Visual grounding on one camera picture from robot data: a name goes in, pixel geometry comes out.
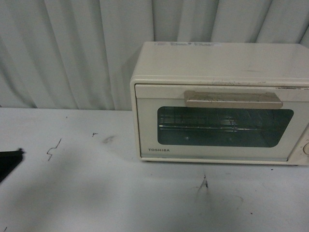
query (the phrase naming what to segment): oven door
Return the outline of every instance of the oven door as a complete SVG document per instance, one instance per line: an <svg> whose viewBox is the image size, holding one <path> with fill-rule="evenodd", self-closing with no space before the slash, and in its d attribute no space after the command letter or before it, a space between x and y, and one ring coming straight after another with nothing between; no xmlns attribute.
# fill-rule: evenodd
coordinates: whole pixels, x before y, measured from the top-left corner
<svg viewBox="0 0 309 232"><path fill-rule="evenodd" d="M308 91L135 85L140 156L173 161L287 161L309 123Z"/></svg>

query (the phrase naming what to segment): glass window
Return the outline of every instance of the glass window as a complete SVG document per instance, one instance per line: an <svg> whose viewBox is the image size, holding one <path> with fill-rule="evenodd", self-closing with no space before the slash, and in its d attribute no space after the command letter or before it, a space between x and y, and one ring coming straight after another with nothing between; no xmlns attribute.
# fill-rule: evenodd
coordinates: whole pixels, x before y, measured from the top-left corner
<svg viewBox="0 0 309 232"><path fill-rule="evenodd" d="M163 106L158 109L163 145L274 147L293 111Z"/></svg>

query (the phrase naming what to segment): beige handle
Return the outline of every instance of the beige handle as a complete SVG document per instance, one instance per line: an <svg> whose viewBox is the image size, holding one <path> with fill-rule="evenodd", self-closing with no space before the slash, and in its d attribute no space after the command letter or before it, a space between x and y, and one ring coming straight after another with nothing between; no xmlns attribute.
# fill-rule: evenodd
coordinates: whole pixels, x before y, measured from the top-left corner
<svg viewBox="0 0 309 232"><path fill-rule="evenodd" d="M283 103L274 93L204 93L184 92L187 107L237 108L237 109L280 109Z"/></svg>

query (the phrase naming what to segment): toaster oven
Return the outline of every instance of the toaster oven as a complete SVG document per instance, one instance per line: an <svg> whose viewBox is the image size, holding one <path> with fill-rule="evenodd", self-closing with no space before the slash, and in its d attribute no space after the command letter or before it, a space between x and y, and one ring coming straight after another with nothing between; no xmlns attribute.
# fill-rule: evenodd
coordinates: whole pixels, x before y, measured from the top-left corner
<svg viewBox="0 0 309 232"><path fill-rule="evenodd" d="M138 157L309 164L309 49L144 43L130 82Z"/></svg>

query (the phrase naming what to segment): white table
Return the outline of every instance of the white table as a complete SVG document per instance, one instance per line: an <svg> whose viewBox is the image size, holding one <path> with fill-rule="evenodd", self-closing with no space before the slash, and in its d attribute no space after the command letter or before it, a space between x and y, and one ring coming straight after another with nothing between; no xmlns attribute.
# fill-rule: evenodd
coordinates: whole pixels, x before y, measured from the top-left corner
<svg viewBox="0 0 309 232"><path fill-rule="evenodd" d="M1 151L26 151L0 184L0 232L309 231L309 167L143 162L132 121L0 108Z"/></svg>

